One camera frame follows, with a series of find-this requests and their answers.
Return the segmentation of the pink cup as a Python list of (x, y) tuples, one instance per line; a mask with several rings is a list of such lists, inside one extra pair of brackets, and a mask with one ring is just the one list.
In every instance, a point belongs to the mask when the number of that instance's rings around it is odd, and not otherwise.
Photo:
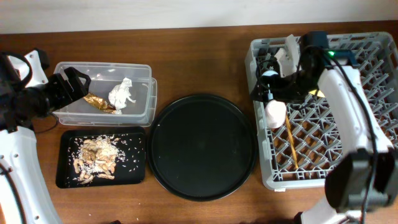
[(286, 104), (281, 101), (271, 100), (265, 107), (267, 127), (279, 128), (285, 123), (287, 113)]

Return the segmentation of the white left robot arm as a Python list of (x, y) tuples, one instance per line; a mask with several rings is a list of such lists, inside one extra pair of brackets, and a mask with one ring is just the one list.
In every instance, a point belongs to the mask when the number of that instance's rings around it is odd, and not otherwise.
[(7, 223), (60, 223), (37, 155), (32, 120), (85, 97), (91, 79), (73, 67), (46, 77), (47, 53), (1, 52), (1, 209)]

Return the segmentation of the yellow bowl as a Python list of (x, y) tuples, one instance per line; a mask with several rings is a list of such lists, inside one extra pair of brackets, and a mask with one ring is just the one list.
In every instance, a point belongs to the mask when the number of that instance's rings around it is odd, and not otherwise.
[(319, 98), (324, 98), (325, 96), (324, 96), (324, 94), (320, 91), (320, 90), (318, 90), (318, 89), (316, 89), (316, 90), (312, 90), (312, 91), (310, 91), (310, 92), (308, 92), (310, 95), (312, 95), (313, 97), (319, 97)]

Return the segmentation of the food scraps and shells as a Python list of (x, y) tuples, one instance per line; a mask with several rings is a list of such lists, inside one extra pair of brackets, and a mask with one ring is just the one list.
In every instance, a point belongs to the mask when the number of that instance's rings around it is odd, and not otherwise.
[(72, 137), (66, 153), (67, 188), (140, 184), (145, 177), (140, 133)]

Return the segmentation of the blue cup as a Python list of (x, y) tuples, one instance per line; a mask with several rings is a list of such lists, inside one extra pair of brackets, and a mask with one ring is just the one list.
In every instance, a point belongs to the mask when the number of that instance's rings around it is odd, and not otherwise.
[(275, 71), (275, 70), (267, 70), (265, 72), (262, 73), (262, 77), (272, 77), (272, 76), (279, 76), (279, 74)]

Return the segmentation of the wooden chopstick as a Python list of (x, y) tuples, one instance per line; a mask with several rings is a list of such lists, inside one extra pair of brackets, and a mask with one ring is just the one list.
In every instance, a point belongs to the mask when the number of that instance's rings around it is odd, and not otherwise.
[(294, 138), (293, 138), (293, 135), (292, 135), (292, 132), (291, 132), (291, 125), (290, 125), (288, 114), (285, 115), (285, 126), (286, 126), (286, 129), (287, 129), (290, 149), (292, 151), (292, 157), (293, 157), (293, 160), (294, 160), (294, 166), (295, 166), (296, 169), (298, 169), (299, 165), (298, 165), (297, 155), (296, 155), (296, 151), (295, 151), (295, 147), (294, 147)]

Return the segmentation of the gold foil wrapper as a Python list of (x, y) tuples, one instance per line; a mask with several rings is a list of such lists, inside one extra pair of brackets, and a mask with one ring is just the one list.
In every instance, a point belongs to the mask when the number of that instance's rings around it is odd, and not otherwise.
[(109, 114), (122, 114), (121, 110), (117, 110), (114, 105), (108, 103), (104, 98), (94, 95), (92, 93), (88, 93), (83, 99), (90, 104), (91, 106), (95, 107), (96, 109), (109, 113)]

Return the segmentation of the white tissue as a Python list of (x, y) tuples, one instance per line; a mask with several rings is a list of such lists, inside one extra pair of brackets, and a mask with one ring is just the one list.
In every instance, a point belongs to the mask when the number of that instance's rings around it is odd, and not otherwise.
[(135, 103), (136, 100), (130, 98), (131, 94), (129, 92), (130, 87), (132, 87), (132, 80), (129, 78), (124, 78), (121, 84), (116, 85), (108, 95), (108, 100), (111, 105), (116, 109), (116, 114), (121, 114), (122, 109), (127, 106), (126, 101)]

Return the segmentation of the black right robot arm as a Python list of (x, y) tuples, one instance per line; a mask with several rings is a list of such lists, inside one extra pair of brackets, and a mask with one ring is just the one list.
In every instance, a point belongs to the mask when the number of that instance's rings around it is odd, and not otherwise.
[(323, 187), (295, 223), (364, 223), (397, 198), (397, 46), (387, 32), (253, 40), (245, 58), (263, 184)]

